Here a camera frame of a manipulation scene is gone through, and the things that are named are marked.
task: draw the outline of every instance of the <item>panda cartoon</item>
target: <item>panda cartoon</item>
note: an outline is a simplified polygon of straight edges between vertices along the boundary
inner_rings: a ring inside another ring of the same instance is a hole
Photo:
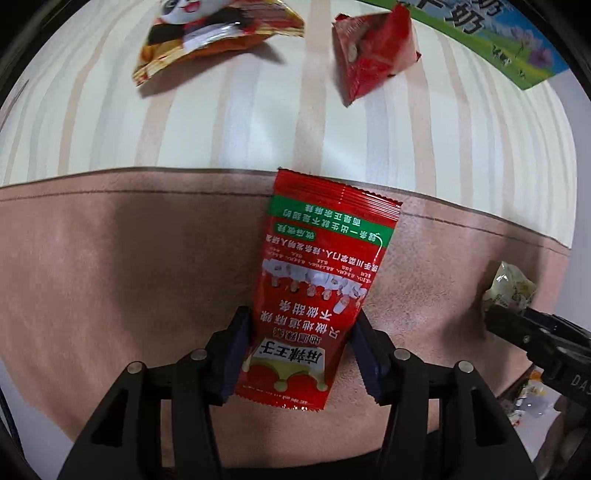
[[[163,0],[160,19],[164,23],[183,25],[227,7],[234,0]]]
[[[148,34],[148,45],[181,40],[186,34],[209,25],[233,24],[246,28],[252,22],[235,0],[163,0],[159,23]]]

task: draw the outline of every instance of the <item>snack packet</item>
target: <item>snack packet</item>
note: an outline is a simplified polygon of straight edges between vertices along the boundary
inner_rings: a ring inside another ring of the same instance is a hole
[[[161,0],[139,54],[136,85],[178,60],[245,50],[275,34],[304,35],[304,21],[281,0]]]
[[[520,424],[524,414],[537,418],[550,408],[548,387],[543,384],[541,377],[542,372],[534,369],[521,383],[513,399],[501,400],[501,406],[514,427]]]
[[[493,306],[501,305],[521,313],[531,305],[537,287],[523,272],[506,262],[501,262],[491,287],[484,292],[480,308],[482,316]]]
[[[421,58],[410,12],[400,4],[388,13],[340,14],[333,23],[333,45],[346,106]]]
[[[402,203],[280,170],[269,207],[251,348],[236,392],[322,410]]]

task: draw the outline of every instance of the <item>black metal arm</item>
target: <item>black metal arm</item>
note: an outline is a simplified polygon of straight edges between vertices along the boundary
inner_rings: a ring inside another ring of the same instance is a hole
[[[250,311],[241,307],[205,349],[174,365],[127,366],[76,440],[59,480],[151,480],[161,470],[160,402],[172,400],[178,480],[221,479],[209,405],[223,405],[249,343]],[[533,480],[527,453],[494,395],[470,362],[425,364],[361,313],[351,343],[368,393],[392,405],[379,461],[368,478],[422,480],[428,401],[440,400],[435,478]]]
[[[591,333],[557,315],[527,309],[523,314],[493,306],[485,316],[488,331],[527,352],[543,368],[542,382],[587,409],[587,434],[558,476],[588,478],[591,472]]]

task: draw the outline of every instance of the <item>red triangular snack bag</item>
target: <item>red triangular snack bag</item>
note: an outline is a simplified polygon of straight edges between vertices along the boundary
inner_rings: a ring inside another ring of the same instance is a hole
[[[410,12],[400,4],[383,14],[340,14],[333,23],[333,42],[347,106],[421,57],[414,43]]]

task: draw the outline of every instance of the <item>cable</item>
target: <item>cable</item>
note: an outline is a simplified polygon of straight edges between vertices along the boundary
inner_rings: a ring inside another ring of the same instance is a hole
[[[4,396],[4,392],[2,391],[2,387],[0,387],[0,408],[2,409],[2,413],[4,414],[4,418],[6,419],[6,424],[8,426],[8,431],[10,432],[10,435],[12,437],[12,441],[14,442],[14,445],[19,451],[19,453],[24,457],[25,452],[22,450],[22,443],[21,438],[18,435],[17,425],[14,423],[14,418],[12,417],[10,407],[8,407],[8,403],[6,401],[6,397]]]

